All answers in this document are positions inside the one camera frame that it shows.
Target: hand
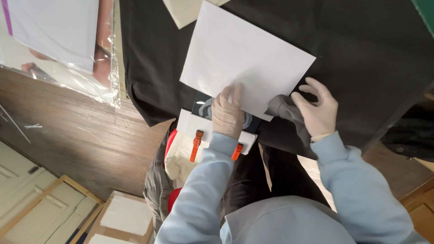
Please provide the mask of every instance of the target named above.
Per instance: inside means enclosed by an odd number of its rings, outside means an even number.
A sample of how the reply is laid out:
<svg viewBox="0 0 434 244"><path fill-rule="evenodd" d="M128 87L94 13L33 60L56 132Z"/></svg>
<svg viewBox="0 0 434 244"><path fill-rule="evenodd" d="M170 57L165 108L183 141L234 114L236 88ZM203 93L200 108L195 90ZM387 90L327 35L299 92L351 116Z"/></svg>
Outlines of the hand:
<svg viewBox="0 0 434 244"><path fill-rule="evenodd" d="M212 109L213 131L230 136L238 141L243 130L243 111L240 108L241 84L235 89L227 86L214 99Z"/></svg>
<svg viewBox="0 0 434 244"><path fill-rule="evenodd" d="M312 105L300 93L293 92L293 99L304 118L306 129L312 138L331 134L336 130L336 114L338 102L333 98L327 87L314 78L306 78L307 85L299 87L302 92L309 92L318 97L318 102Z"/></svg>

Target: wooden floor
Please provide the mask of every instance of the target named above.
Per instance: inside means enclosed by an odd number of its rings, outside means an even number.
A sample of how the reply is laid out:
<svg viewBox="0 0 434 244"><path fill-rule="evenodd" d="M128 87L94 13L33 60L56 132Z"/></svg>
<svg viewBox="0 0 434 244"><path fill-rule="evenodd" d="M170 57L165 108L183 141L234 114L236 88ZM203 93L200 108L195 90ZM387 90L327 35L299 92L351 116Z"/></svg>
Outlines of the wooden floor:
<svg viewBox="0 0 434 244"><path fill-rule="evenodd" d="M112 190L141 196L150 162L170 125L164 122L149 128L127 99L122 100L121 109L114 109L4 69L0 69L0 105L31 143L6 116L8 121L0 118L3 142L54 174L68 175L103 199ZM42 128L24 129L34 124ZM398 199L434 175L381 143L364 159L385 175Z"/></svg>

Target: clear plastic wrap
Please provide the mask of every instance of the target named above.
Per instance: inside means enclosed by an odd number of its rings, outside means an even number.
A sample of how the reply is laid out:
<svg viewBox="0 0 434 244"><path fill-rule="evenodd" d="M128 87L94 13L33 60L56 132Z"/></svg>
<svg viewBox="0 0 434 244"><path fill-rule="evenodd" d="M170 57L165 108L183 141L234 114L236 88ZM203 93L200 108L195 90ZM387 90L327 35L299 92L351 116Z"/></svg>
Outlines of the clear plastic wrap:
<svg viewBox="0 0 434 244"><path fill-rule="evenodd" d="M2 0L1 67L120 107L113 0Z"/></svg>

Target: sleeve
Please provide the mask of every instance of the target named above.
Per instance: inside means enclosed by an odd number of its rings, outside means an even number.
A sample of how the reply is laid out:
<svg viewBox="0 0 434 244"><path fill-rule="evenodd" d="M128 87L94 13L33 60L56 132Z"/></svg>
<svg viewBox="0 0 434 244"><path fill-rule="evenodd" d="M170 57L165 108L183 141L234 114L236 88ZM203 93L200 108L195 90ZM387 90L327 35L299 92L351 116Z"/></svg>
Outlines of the sleeve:
<svg viewBox="0 0 434 244"><path fill-rule="evenodd" d="M184 187L162 224L156 244L221 244L220 200L233 170L235 139L213 132L202 162L188 176Z"/></svg>
<svg viewBox="0 0 434 244"><path fill-rule="evenodd" d="M321 181L333 195L340 223L357 243L428 243L413 227L405 208L393 197L383 175L345 147L335 132L311 144Z"/></svg>

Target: hardwood floor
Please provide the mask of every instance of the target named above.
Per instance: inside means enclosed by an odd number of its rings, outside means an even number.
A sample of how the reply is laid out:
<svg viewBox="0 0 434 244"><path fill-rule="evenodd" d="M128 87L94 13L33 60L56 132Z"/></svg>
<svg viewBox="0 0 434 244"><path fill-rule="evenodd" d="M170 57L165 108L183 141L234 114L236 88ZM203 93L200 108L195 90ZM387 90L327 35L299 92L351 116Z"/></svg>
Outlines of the hardwood floor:
<svg viewBox="0 0 434 244"><path fill-rule="evenodd" d="M69 89L0 69L0 104L28 137L0 118L0 139L98 197L142 196L150 162L170 122L149 128L129 100L115 109ZM42 128L25 129L39 124Z"/></svg>

